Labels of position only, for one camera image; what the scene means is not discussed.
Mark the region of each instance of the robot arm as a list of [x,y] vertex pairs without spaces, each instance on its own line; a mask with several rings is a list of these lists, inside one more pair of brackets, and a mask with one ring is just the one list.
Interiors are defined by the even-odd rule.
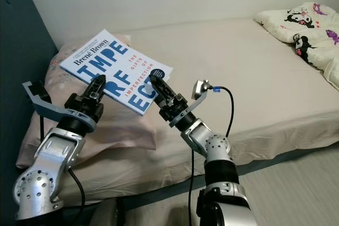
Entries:
[[63,174],[75,163],[84,143],[84,136],[93,132],[103,113],[100,100],[105,88],[105,76],[96,77],[86,91],[72,94],[65,109],[41,98],[46,95],[40,84],[23,84],[39,115],[59,122],[39,145],[34,163],[17,179],[13,189],[21,225],[62,225],[63,201],[58,194]]
[[196,119],[192,110],[213,87],[205,81],[197,81],[191,106],[181,94],[175,94],[160,78],[150,76],[155,98],[160,107],[160,115],[176,126],[181,137],[197,153],[206,158],[204,163],[206,189],[200,191],[197,215],[200,225],[255,226],[256,221],[249,209],[245,190],[239,184],[236,166],[230,157],[230,144],[227,137],[213,133],[201,119]]

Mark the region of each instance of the pink pillow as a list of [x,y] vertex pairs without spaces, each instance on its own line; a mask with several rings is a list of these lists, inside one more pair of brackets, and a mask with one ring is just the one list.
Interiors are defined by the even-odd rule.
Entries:
[[[130,44],[128,36],[115,35],[125,44]],[[46,77],[45,88],[52,104],[64,107],[71,93],[81,95],[87,85],[59,67],[59,63],[83,46],[89,39],[71,42],[64,45],[52,58]],[[85,136],[77,163],[83,162],[99,152],[109,148],[144,148],[155,150],[155,131],[147,117],[141,117],[120,103],[103,96],[104,112],[93,133]],[[44,134],[57,125],[56,122],[44,119]],[[33,163],[33,156],[40,144],[40,119],[34,112],[31,124],[22,141],[16,166],[25,168]]]

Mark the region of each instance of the circular sticker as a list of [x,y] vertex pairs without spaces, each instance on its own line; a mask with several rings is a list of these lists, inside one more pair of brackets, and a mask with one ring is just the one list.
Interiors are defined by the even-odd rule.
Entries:
[[151,75],[154,75],[158,78],[161,78],[163,79],[165,77],[165,72],[162,71],[161,69],[153,69],[151,72],[150,72]]

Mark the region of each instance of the book cover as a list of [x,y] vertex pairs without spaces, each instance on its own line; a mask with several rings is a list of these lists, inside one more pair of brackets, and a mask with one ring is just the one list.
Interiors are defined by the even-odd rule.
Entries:
[[130,48],[106,30],[61,62],[60,67],[87,84],[105,74],[105,94],[140,115],[156,96],[148,76],[167,80],[173,69]]

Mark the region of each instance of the white bed sheet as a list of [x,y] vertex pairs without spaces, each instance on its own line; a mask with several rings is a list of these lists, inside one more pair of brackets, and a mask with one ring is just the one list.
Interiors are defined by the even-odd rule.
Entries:
[[[168,83],[186,99],[197,79],[209,79],[213,86],[232,91],[235,116],[229,140],[238,165],[339,141],[338,91],[289,45],[253,20],[178,24],[127,33],[132,35],[133,48],[174,67]],[[190,148],[158,110],[154,104],[147,112],[156,130],[156,151],[108,150],[76,167],[87,204],[189,178]],[[230,116],[228,95],[209,92],[194,114],[212,130],[225,133]],[[203,161],[196,154],[196,175],[204,173]],[[66,205],[80,202],[69,176],[61,196]]]

